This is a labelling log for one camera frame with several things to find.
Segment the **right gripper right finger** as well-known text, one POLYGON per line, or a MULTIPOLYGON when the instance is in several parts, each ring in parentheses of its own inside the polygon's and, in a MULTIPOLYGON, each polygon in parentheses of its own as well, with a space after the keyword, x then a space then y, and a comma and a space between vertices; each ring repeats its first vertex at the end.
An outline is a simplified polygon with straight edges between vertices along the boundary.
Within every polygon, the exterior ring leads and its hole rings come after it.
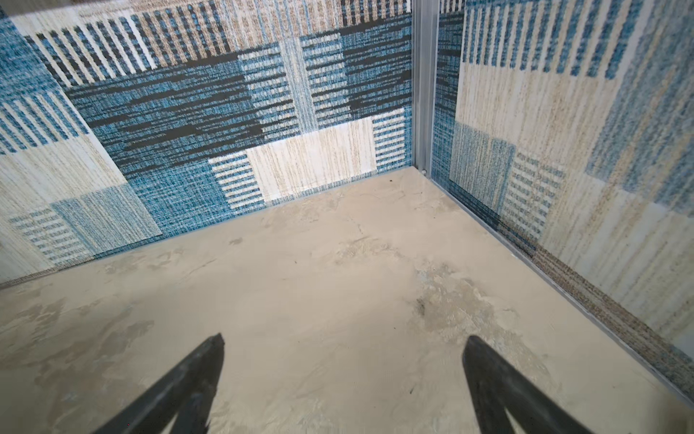
POLYGON ((462 365, 482 433, 587 433, 589 429, 552 401, 480 336, 469 336, 462 365))

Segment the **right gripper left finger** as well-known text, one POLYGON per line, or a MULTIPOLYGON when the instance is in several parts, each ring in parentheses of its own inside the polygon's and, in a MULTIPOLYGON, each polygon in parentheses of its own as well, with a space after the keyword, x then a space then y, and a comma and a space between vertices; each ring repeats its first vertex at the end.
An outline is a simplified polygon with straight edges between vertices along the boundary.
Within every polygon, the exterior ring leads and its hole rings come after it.
POLYGON ((225 342, 204 340, 97 433, 206 433, 224 362, 225 342))

